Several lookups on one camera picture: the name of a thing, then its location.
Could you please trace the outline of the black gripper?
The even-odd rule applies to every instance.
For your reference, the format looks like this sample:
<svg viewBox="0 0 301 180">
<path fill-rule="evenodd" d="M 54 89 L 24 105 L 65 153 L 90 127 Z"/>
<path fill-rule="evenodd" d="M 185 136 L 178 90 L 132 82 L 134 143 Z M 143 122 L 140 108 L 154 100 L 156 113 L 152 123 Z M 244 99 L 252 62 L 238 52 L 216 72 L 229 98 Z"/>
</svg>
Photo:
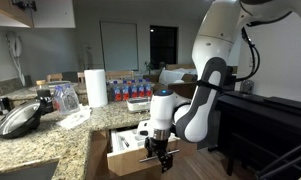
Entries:
<svg viewBox="0 0 301 180">
<path fill-rule="evenodd" d="M 147 149 L 146 158 L 151 158 L 153 154 L 156 154 L 160 158 L 162 173 L 165 173 L 173 166 L 173 155 L 167 154 L 167 145 L 167 140 L 156 140 L 150 137 L 145 139 L 144 147 Z"/>
</svg>

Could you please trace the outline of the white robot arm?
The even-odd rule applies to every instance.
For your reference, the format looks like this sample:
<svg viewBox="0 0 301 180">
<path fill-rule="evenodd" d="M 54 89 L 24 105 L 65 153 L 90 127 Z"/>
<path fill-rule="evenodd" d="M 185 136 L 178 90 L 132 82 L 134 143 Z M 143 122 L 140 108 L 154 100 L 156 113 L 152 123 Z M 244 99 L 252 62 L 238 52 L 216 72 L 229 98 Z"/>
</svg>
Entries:
<svg viewBox="0 0 301 180">
<path fill-rule="evenodd" d="M 197 70 L 193 96 L 188 99 L 170 89 L 151 98 L 150 118 L 138 125 L 149 156 L 157 156 L 161 171 L 173 167 L 168 138 L 197 143 L 208 132 L 208 120 L 226 77 L 229 54 L 244 26 L 278 22 L 295 13 L 301 18 L 301 0 L 215 0 L 197 32 L 192 60 Z"/>
</svg>

